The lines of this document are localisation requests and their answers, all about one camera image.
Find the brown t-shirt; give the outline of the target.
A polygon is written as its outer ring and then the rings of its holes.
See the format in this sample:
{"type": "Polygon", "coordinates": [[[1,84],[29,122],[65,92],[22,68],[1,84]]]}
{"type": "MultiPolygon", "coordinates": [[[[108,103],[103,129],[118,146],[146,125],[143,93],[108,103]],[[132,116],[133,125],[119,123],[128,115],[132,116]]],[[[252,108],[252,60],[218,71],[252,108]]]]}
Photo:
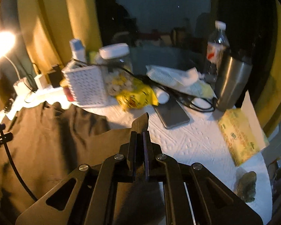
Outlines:
{"type": "Polygon", "coordinates": [[[25,184],[40,198],[80,164],[101,164],[128,143],[131,132],[142,133],[149,125],[143,114],[130,128],[110,129],[107,119],[77,106],[62,109],[60,103],[41,103],[23,108],[16,121],[2,121],[13,134],[8,158],[0,148],[0,206],[11,222],[33,204],[15,176],[14,161],[25,184]]]}

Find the black smartphone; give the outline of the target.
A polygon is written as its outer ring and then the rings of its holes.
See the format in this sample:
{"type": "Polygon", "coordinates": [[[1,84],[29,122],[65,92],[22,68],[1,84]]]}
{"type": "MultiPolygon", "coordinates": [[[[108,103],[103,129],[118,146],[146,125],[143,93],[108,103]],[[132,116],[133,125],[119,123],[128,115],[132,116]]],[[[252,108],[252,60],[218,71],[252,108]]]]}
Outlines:
{"type": "Polygon", "coordinates": [[[173,98],[170,98],[167,103],[159,104],[153,108],[167,130],[184,125],[190,121],[187,113],[173,98]]]}

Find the yellow snack bag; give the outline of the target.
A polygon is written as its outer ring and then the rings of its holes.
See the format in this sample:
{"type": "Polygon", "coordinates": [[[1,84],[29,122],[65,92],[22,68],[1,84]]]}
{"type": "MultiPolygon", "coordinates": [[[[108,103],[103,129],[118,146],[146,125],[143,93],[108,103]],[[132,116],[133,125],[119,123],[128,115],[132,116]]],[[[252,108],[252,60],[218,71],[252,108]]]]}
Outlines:
{"type": "Polygon", "coordinates": [[[133,79],[132,88],[122,90],[116,99],[123,111],[141,109],[148,105],[159,105],[153,88],[138,79],[133,79]]]}

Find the small white pill bottle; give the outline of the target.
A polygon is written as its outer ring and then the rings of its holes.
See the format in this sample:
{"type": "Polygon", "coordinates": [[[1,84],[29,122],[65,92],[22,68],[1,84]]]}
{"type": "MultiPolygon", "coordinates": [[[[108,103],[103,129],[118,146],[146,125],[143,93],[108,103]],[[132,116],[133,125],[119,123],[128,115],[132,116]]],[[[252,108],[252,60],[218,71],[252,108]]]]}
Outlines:
{"type": "Polygon", "coordinates": [[[165,104],[169,101],[170,95],[167,92],[165,92],[164,90],[162,90],[158,87],[153,87],[153,91],[157,97],[159,104],[165,104]]]}

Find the wet wipes pack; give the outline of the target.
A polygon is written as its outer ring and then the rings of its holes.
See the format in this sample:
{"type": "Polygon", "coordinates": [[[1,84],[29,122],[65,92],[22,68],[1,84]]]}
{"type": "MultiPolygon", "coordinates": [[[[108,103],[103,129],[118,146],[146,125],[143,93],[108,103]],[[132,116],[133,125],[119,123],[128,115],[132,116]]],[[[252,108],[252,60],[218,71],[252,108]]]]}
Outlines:
{"type": "Polygon", "coordinates": [[[216,97],[212,87],[200,79],[201,74],[195,67],[187,71],[169,67],[148,65],[146,75],[153,81],[198,98],[212,99],[216,97]]]}

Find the white perforated plastic basket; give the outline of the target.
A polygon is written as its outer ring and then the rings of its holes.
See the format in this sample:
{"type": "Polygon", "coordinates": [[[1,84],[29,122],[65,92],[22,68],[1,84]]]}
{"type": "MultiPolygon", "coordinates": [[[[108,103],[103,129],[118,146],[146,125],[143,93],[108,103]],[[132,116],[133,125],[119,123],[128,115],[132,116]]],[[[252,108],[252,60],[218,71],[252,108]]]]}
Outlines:
{"type": "Polygon", "coordinates": [[[76,103],[82,107],[102,107],[108,101],[108,94],[98,66],[75,67],[71,61],[62,70],[70,92],[76,103]]]}

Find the glass jar white lid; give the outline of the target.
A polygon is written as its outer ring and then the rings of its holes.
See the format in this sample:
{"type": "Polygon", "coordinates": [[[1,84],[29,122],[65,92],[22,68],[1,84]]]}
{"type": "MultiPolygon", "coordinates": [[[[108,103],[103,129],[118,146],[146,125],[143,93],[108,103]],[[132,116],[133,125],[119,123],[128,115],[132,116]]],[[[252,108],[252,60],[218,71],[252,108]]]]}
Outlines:
{"type": "Polygon", "coordinates": [[[130,49],[126,43],[108,45],[99,49],[98,64],[103,65],[102,75],[109,95],[117,96],[122,91],[133,90],[130,49]]]}

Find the dark stone figurine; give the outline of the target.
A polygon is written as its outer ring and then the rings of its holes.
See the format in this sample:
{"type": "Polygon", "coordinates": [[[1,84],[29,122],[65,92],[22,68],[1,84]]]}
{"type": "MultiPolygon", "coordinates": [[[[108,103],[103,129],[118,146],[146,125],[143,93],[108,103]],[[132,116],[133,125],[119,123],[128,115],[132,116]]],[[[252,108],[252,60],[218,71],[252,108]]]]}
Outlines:
{"type": "Polygon", "coordinates": [[[245,203],[255,200],[257,175],[254,171],[245,173],[238,181],[236,193],[245,203]]]}

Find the black power adapter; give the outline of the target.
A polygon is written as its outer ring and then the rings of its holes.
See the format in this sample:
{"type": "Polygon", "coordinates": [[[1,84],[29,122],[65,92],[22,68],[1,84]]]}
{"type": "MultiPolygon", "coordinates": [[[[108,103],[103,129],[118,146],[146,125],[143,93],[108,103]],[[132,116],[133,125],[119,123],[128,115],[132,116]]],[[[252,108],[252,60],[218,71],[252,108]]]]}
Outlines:
{"type": "Polygon", "coordinates": [[[52,69],[48,72],[48,78],[53,88],[60,87],[60,82],[63,80],[63,74],[58,64],[53,65],[52,69]]]}

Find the stainless steel tumbler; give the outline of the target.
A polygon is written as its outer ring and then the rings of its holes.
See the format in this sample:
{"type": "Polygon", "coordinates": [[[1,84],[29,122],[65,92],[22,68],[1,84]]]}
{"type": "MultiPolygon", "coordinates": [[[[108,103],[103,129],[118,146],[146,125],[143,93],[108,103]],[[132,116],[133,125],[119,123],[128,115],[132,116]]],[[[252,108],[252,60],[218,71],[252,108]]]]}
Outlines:
{"type": "Polygon", "coordinates": [[[223,55],[215,84],[216,108],[219,111],[233,108],[248,82],[251,70],[249,57],[228,52],[223,55]]]}

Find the white usb charger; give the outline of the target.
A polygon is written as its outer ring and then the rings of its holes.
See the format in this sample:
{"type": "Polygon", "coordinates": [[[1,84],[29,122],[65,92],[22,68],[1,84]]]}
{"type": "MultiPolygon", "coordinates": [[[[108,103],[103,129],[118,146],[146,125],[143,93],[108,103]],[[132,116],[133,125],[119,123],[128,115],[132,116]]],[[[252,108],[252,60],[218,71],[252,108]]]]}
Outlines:
{"type": "Polygon", "coordinates": [[[35,83],[37,85],[37,88],[40,90],[46,89],[48,87],[48,82],[46,80],[46,77],[43,74],[38,74],[34,77],[35,83]]]}

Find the clear water bottle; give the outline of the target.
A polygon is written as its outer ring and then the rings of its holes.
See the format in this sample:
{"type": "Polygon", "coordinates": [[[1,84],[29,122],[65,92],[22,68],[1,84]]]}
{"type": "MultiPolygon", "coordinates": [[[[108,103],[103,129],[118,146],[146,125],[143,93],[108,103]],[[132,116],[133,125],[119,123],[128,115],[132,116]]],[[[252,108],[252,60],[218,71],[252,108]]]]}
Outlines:
{"type": "Polygon", "coordinates": [[[215,30],[209,36],[207,43],[205,66],[203,70],[205,82],[216,82],[224,51],[229,47],[229,41],[226,36],[226,24],[216,20],[215,30]]]}

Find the black clips bundle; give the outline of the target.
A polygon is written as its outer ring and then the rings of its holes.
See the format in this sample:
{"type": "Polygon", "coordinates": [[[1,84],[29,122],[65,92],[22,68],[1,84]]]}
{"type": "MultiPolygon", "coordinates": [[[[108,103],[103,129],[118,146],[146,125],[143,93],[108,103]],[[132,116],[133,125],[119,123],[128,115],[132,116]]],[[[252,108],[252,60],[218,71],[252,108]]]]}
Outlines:
{"type": "Polygon", "coordinates": [[[14,101],[15,101],[14,97],[11,97],[8,99],[8,101],[6,102],[6,104],[4,105],[4,108],[3,108],[4,113],[9,113],[11,111],[14,101]]]}

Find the right yellow curtain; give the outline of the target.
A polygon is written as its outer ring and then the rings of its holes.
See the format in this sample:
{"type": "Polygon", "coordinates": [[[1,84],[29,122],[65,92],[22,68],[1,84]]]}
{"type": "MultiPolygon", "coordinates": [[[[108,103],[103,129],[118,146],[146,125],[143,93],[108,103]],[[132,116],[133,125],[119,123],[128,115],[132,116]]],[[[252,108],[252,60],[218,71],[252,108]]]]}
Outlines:
{"type": "Polygon", "coordinates": [[[269,137],[281,121],[281,4],[277,5],[277,43],[272,68],[255,112],[265,135],[269,137]]]}

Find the white desk lamp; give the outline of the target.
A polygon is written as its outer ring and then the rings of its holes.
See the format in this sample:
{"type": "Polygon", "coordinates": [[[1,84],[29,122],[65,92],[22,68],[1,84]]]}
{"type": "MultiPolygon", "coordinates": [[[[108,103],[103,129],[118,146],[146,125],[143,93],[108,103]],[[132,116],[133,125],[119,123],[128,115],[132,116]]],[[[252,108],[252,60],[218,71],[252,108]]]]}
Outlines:
{"type": "Polygon", "coordinates": [[[9,61],[9,63],[13,66],[18,81],[13,84],[14,90],[19,96],[27,96],[31,92],[34,92],[32,86],[30,85],[28,79],[26,77],[22,78],[20,76],[20,72],[16,67],[15,63],[7,56],[7,54],[12,50],[16,43],[16,36],[9,31],[1,31],[0,32],[0,59],[5,58],[9,61]]]}

